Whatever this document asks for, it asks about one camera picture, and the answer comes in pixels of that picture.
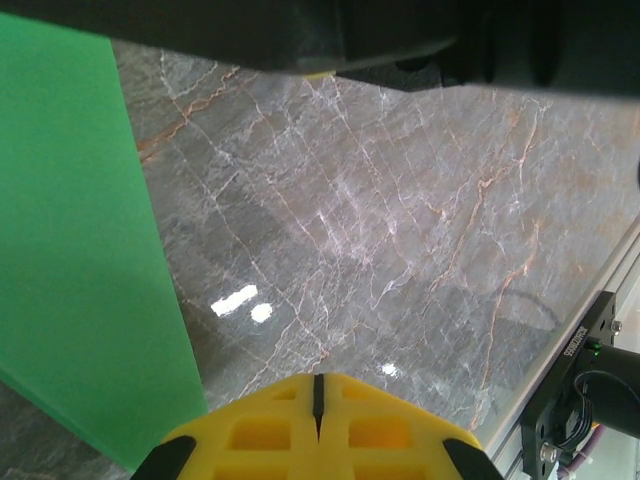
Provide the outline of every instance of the purple cable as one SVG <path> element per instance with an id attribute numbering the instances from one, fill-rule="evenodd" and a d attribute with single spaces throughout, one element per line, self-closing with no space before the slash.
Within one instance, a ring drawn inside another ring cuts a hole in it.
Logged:
<path id="1" fill-rule="evenodd" d="M 593 430 L 593 433 L 589 437 L 589 440 L 587 440 L 587 443 L 584 444 L 584 447 L 582 447 L 582 450 L 576 453 L 576 456 L 573 457 L 573 460 L 571 460 L 569 465 L 567 465 L 566 467 L 560 467 L 558 469 L 559 479 L 568 477 L 569 475 L 571 475 L 571 473 L 575 472 L 576 470 L 578 470 L 578 468 L 580 468 L 580 465 L 582 465 L 585 462 L 587 457 L 589 457 L 591 455 L 591 452 L 593 452 L 593 449 L 596 448 L 596 445 L 602 438 L 602 434 L 604 433 L 605 430 L 606 429 L 602 425 L 598 425 Z"/>

